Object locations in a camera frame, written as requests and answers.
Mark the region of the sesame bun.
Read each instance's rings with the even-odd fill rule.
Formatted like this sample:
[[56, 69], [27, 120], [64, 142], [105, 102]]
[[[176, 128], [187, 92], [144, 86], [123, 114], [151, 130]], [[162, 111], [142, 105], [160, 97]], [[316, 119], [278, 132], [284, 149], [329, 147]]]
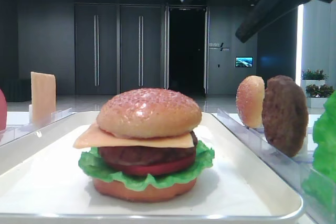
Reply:
[[250, 128], [262, 125], [262, 107], [265, 83], [260, 76], [248, 76], [238, 86], [236, 94], [237, 112], [242, 123]]
[[201, 109], [192, 98], [173, 90], [140, 88], [110, 99], [96, 121], [117, 137], [154, 138], [191, 132], [201, 119]]

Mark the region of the upright brown meat patty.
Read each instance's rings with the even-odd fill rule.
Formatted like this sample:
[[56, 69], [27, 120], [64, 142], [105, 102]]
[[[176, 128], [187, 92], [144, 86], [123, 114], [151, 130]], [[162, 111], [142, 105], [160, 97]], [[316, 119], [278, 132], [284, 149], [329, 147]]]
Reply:
[[301, 150], [308, 126], [306, 96], [292, 78], [278, 75], [267, 81], [262, 124], [269, 144], [289, 157]]

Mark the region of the orange cheese slice on burger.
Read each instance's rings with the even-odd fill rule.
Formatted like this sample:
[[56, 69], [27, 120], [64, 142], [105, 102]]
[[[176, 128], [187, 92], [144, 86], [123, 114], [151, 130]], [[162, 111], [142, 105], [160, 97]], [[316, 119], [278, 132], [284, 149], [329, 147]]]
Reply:
[[74, 142], [77, 149], [87, 147], [130, 147], [144, 146], [153, 148], [191, 148], [194, 146], [191, 133], [176, 137], [127, 139], [118, 138], [101, 130], [97, 124], [92, 124]]

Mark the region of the red tomato slice in burger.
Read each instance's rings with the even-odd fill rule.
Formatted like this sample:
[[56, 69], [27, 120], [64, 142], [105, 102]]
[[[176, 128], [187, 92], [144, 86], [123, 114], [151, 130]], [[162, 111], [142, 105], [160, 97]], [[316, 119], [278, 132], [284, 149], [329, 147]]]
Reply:
[[128, 175], [146, 176], [150, 174], [153, 176], [160, 176], [185, 170], [195, 163], [195, 159], [196, 154], [193, 154], [176, 161], [158, 163], [148, 166], [120, 165], [120, 164], [109, 164], [109, 166], [115, 170], [122, 171], [123, 173], [126, 173]]

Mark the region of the upright green lettuce leaf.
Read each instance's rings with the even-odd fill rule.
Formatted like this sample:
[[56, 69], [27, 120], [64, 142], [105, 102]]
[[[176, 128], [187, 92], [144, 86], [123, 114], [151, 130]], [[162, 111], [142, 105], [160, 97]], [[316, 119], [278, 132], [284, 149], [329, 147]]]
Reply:
[[324, 104], [324, 113], [313, 126], [313, 141], [318, 145], [313, 154], [311, 172], [303, 189], [326, 209], [335, 213], [335, 93]]

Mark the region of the green lettuce in burger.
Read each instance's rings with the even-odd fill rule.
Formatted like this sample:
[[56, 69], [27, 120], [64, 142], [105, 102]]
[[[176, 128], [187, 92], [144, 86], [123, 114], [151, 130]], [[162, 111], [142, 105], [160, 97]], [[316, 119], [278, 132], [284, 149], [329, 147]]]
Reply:
[[196, 179], [206, 168], [213, 166], [215, 151], [208, 148], [202, 141], [198, 142], [196, 147], [196, 159], [192, 166], [182, 171], [168, 175], [146, 175], [133, 176], [117, 171], [108, 166], [103, 158], [98, 154], [96, 147], [91, 148], [88, 152], [82, 152], [78, 161], [78, 166], [83, 172], [96, 179], [110, 183], [113, 181], [121, 182], [127, 189], [133, 191], [144, 191], [149, 185], [154, 188], [163, 189], [173, 186], [174, 184], [186, 184]]

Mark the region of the upright red tomato slice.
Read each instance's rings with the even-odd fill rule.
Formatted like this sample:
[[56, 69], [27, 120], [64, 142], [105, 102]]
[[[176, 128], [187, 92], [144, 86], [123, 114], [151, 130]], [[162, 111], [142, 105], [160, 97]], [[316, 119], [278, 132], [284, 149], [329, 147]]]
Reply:
[[2, 90], [0, 90], [0, 131], [6, 129], [6, 120], [7, 120], [7, 102]]

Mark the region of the potted flower planter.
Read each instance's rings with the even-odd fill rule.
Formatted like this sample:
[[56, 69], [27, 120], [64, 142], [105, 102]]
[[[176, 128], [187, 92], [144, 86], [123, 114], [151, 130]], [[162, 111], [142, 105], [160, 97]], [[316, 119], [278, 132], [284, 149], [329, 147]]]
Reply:
[[321, 70], [303, 70], [301, 75], [301, 87], [307, 97], [307, 106], [309, 108], [323, 108], [327, 98], [333, 92], [333, 86], [326, 84], [327, 75]]

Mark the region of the dark double door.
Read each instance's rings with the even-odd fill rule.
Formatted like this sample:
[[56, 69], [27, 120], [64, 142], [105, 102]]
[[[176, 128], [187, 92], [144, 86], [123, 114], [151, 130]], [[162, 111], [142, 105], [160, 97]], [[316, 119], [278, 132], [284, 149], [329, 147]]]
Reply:
[[158, 5], [77, 4], [76, 93], [114, 95], [161, 87], [162, 9]]

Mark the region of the brown patty in burger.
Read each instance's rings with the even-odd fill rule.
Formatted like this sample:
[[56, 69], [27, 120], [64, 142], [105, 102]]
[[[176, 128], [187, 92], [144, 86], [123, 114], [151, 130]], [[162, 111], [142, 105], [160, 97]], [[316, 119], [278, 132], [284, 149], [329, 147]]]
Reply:
[[196, 153], [198, 139], [190, 134], [194, 146], [191, 148], [154, 148], [144, 146], [99, 147], [98, 153], [103, 160], [115, 169], [131, 169], [137, 166], [151, 166], [181, 161]]

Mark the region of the bottom bun in burger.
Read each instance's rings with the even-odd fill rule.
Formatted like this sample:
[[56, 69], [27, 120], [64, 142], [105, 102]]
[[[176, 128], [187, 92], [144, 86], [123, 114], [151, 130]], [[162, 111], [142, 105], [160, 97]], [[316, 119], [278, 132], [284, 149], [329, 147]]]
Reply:
[[186, 184], [174, 184], [162, 189], [148, 185], [143, 191], [127, 189], [122, 182], [117, 181], [107, 183], [96, 178], [92, 181], [95, 189], [106, 196], [131, 202], [163, 202], [189, 192], [195, 186], [197, 179]]

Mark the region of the cream metal tray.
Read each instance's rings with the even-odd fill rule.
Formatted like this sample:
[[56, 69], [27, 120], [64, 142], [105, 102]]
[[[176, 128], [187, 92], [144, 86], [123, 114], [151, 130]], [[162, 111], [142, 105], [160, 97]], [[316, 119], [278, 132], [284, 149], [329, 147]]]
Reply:
[[1, 223], [296, 223], [304, 203], [209, 113], [195, 130], [215, 151], [187, 194], [132, 203], [99, 194], [78, 167], [75, 139], [97, 113], [79, 112], [1, 147]]

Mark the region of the right long clear acrylic rail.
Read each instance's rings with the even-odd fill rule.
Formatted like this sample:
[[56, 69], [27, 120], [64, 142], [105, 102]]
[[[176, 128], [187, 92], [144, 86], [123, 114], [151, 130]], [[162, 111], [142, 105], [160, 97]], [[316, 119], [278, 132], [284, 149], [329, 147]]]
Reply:
[[306, 213], [315, 223], [335, 223], [335, 183], [312, 166], [313, 153], [317, 148], [312, 131], [319, 114], [309, 115], [303, 147], [293, 158], [268, 144], [262, 127], [255, 130], [247, 128], [237, 114], [221, 109], [217, 110], [216, 117], [285, 182], [301, 193], [306, 202]]

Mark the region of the long clear acrylic rail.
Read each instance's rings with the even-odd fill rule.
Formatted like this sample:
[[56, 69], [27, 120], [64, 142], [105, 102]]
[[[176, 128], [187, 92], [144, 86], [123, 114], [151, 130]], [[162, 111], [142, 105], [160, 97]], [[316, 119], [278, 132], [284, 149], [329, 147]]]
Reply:
[[312, 166], [313, 153], [317, 148], [312, 131], [319, 114], [309, 115], [303, 147], [293, 158], [268, 144], [262, 127], [255, 130], [247, 128], [237, 114], [221, 109], [217, 110], [216, 117], [285, 182], [301, 193], [306, 202], [306, 213], [315, 223], [335, 223], [335, 183]]
[[31, 112], [8, 112], [6, 129], [1, 131], [1, 146], [8, 144], [22, 136], [38, 131], [54, 122], [73, 114], [72, 108], [53, 112], [50, 119], [40, 123], [33, 123]]

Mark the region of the left long clear acrylic rail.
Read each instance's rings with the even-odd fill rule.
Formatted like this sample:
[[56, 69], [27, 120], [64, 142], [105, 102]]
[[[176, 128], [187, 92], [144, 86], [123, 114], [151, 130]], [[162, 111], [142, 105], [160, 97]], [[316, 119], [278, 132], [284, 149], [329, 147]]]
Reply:
[[1, 146], [8, 144], [22, 136], [38, 131], [54, 122], [73, 114], [72, 108], [53, 112], [50, 119], [40, 123], [33, 123], [31, 112], [8, 112], [6, 129], [1, 131]]

